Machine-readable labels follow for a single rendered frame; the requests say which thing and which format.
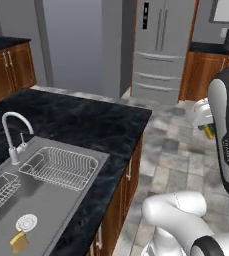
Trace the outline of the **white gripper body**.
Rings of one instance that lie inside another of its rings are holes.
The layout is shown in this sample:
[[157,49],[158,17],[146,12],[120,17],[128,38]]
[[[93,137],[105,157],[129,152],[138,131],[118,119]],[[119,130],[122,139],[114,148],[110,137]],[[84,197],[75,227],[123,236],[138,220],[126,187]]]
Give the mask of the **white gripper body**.
[[205,126],[213,123],[213,115],[210,109],[209,101],[203,98],[197,101],[193,106],[192,125],[194,127]]

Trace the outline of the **yellow green sponge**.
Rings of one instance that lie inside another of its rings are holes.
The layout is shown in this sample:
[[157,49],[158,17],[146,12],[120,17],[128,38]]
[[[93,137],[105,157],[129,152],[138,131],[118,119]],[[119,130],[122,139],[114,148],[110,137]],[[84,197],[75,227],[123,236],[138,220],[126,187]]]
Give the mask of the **yellow green sponge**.
[[206,124],[205,125],[205,134],[209,139],[214,139],[216,137],[216,129],[215,129],[215,124]]

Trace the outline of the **brown cabinet run black top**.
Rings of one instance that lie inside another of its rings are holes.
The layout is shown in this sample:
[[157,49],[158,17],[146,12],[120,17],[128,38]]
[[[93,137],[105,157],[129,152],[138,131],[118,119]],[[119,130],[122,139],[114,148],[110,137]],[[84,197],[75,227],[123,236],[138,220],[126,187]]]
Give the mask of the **brown cabinet run black top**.
[[0,37],[0,101],[35,84],[30,39]]
[[228,66],[229,50],[223,44],[191,42],[178,99],[198,101],[205,98],[211,79]]

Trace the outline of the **brown island cabinet door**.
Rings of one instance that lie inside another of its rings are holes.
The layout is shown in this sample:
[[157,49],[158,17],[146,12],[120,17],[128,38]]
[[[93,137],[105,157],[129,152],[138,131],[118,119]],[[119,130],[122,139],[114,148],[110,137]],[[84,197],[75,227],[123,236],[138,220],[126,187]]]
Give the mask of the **brown island cabinet door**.
[[123,175],[124,180],[124,194],[123,194],[123,217],[127,216],[130,205],[132,203],[133,197],[135,195],[138,181],[139,181],[139,169],[140,169],[140,160],[141,160],[141,152],[142,152],[142,140],[143,137],[140,137],[136,148],[132,154],[132,173],[131,180],[128,181],[126,174],[128,172],[128,165],[126,167],[125,173]]
[[119,183],[101,223],[102,248],[97,256],[111,256],[120,233],[123,211],[123,184]]

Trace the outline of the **grey sink basin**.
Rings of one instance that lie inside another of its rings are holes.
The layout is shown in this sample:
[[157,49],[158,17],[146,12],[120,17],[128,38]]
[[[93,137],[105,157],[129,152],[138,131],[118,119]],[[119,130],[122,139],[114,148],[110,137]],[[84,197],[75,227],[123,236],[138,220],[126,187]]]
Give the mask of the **grey sink basin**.
[[[92,156],[99,161],[99,166],[84,190],[66,189],[19,172],[19,168],[43,147],[69,150]],[[107,153],[35,136],[20,154],[18,165],[13,165],[9,159],[2,162],[0,175],[4,172],[17,175],[21,186],[0,208],[0,256],[49,256],[108,158]],[[19,232],[15,227],[17,220],[25,214],[34,214],[38,223],[26,233],[26,248],[14,254],[10,240]]]

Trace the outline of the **white round sink drain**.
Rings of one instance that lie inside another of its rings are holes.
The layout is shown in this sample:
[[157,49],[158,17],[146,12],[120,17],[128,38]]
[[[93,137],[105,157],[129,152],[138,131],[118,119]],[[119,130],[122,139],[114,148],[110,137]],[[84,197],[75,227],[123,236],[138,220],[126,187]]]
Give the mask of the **white round sink drain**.
[[25,214],[16,222],[16,229],[25,233],[33,230],[38,223],[38,218],[34,214]]

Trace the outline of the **grey steel fridge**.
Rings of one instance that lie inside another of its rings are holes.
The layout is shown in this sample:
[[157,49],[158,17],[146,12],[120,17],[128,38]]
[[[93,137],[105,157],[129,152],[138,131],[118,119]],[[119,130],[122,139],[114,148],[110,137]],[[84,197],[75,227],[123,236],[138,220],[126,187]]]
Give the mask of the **grey steel fridge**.
[[175,104],[195,0],[138,0],[131,94]]

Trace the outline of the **grey framed window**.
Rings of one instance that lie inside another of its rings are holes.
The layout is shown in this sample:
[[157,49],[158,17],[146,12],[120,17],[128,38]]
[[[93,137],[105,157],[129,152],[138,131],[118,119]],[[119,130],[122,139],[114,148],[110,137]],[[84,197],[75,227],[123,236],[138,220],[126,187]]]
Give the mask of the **grey framed window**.
[[229,24],[229,0],[213,0],[209,22]]

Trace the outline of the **white curved tap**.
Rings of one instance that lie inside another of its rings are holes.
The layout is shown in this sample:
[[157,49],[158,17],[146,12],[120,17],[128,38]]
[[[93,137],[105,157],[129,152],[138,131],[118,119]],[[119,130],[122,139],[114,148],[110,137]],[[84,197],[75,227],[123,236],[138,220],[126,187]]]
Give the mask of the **white curved tap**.
[[9,146],[9,155],[10,155],[11,163],[13,165],[18,165],[20,162],[19,154],[27,148],[27,144],[25,142],[22,142],[18,147],[15,147],[13,145],[13,141],[12,141],[9,129],[8,129],[8,125],[7,125],[8,117],[16,117],[16,118],[20,119],[27,126],[30,135],[34,134],[34,129],[31,125],[31,123],[20,113],[6,112],[2,116],[2,125],[3,125],[4,132],[5,132],[5,135],[7,138],[8,146]]

